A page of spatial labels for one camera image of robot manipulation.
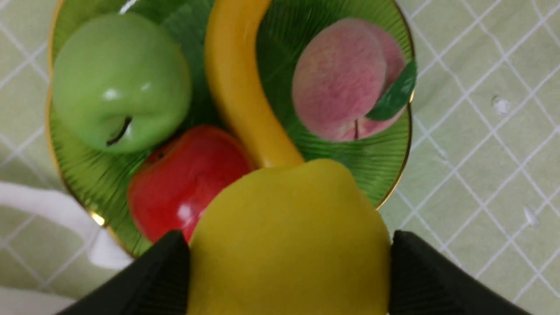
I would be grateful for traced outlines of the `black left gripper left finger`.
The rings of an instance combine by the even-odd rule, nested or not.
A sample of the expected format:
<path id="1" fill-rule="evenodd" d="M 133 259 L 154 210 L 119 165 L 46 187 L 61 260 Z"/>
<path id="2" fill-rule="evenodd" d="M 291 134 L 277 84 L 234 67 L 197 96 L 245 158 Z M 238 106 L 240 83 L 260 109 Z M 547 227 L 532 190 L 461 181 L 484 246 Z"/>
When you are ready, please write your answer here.
<path id="1" fill-rule="evenodd" d="M 189 247 L 170 231 L 127 268 L 62 315 L 184 315 L 189 287 Z"/>

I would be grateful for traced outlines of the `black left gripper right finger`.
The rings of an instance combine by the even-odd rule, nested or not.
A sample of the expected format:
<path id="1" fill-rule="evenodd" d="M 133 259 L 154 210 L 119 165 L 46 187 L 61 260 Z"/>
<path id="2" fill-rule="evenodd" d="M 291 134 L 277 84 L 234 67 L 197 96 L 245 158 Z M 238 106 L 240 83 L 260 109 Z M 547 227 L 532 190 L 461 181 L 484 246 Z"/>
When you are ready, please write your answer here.
<path id="1" fill-rule="evenodd" d="M 391 246 L 391 315 L 525 315 L 411 231 Z"/>

